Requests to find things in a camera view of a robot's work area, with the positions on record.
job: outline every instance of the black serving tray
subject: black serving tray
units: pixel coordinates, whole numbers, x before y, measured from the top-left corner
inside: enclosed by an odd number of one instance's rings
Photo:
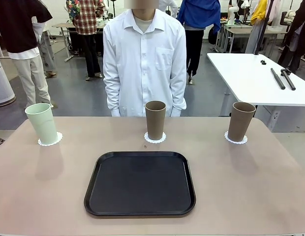
[[[109,152],[97,160],[84,204],[96,216],[183,215],[195,201],[181,154]]]

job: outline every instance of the white wall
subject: white wall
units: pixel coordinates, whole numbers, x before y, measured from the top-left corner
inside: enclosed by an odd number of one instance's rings
[[[51,12],[53,19],[48,23],[50,28],[50,33],[59,35],[60,30],[56,28],[52,28],[51,26],[64,23],[68,20],[68,14],[64,10],[65,0],[43,0],[47,5],[49,11]],[[178,5],[181,5],[182,0],[175,0]],[[229,0],[219,0],[221,5],[221,12],[228,11],[228,3]],[[300,6],[302,0],[293,0],[292,10],[297,10]],[[279,11],[277,12],[277,17],[274,19],[274,25],[279,25],[281,12],[289,10],[291,0],[281,0]],[[124,8],[124,0],[116,0],[115,1],[115,11],[116,15],[121,14],[126,9]],[[109,12],[113,13],[113,2],[109,0]],[[211,27],[207,27],[205,30],[204,38],[208,38],[208,32]]]

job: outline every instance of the neck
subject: neck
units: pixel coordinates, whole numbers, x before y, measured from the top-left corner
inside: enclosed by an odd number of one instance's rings
[[[152,20],[155,9],[132,9],[133,15],[143,21]]]

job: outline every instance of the white pants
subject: white pants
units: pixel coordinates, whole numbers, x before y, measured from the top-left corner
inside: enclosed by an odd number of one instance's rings
[[[43,71],[41,56],[38,55],[31,59],[16,60],[12,59],[17,68],[19,78],[27,95],[27,107],[36,103],[35,101],[35,86],[31,79],[34,77],[35,85],[39,90],[39,96],[44,103],[51,103],[51,98],[48,92],[48,84]]]

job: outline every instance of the tray rim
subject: tray rim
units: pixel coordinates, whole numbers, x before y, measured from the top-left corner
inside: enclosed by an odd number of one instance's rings
[[[150,155],[154,155],[155,153],[163,153],[166,154],[167,156],[176,156],[179,157],[180,159],[182,159],[183,163],[184,163],[184,170],[185,170],[185,176],[187,179],[187,185],[188,185],[188,191],[189,191],[189,195],[191,198],[191,204],[189,205],[189,207],[184,210],[184,211],[180,211],[178,213],[163,213],[163,214],[159,214],[159,213],[151,213],[151,214],[138,214],[138,213],[98,213],[95,212],[91,209],[90,207],[90,197],[93,191],[93,186],[94,186],[94,181],[96,179],[97,176],[97,167],[98,167],[98,163],[100,160],[102,160],[102,162],[110,157],[113,157],[115,155],[115,153],[145,153],[150,154]],[[196,204],[196,195],[195,195],[195,191],[194,191],[194,185],[193,185],[193,181],[192,181],[192,176],[191,176],[191,171],[189,168],[189,164],[188,164],[188,160],[180,153],[175,152],[175,151],[111,151],[111,152],[107,152],[103,155],[101,155],[94,166],[88,187],[87,187],[87,191],[84,197],[84,206],[85,209],[88,213],[90,213],[91,215],[94,216],[179,216],[179,215],[185,215],[188,214],[190,211],[193,210],[193,208],[195,207]]]

